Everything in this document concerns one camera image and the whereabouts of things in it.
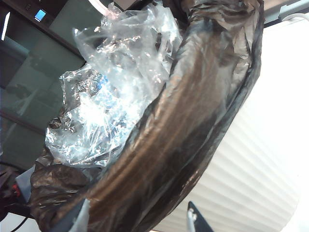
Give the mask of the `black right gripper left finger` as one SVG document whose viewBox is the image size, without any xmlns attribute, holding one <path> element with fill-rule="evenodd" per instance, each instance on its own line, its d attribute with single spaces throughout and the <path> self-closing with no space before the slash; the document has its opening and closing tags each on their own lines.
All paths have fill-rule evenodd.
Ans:
<svg viewBox="0 0 309 232">
<path fill-rule="evenodd" d="M 86 232 L 90 218 L 89 208 L 90 201 L 81 200 L 49 232 Z"/>
</svg>

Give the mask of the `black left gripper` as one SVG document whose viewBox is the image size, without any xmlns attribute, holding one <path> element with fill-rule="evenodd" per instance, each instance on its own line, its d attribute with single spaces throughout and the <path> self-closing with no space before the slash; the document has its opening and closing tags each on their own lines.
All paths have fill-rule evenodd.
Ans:
<svg viewBox="0 0 309 232">
<path fill-rule="evenodd" d="M 26 213 L 31 196 L 30 178 L 35 171 L 35 166 L 22 173 L 16 166 L 0 167 L 0 212 L 1 213 Z"/>
</svg>

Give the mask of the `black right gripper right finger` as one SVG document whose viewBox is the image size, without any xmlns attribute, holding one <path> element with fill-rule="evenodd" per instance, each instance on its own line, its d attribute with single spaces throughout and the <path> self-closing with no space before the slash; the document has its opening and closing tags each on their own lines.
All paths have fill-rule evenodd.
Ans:
<svg viewBox="0 0 309 232">
<path fill-rule="evenodd" d="M 192 201 L 188 202 L 186 213 L 188 232 L 213 232 L 213 229 Z"/>
</svg>

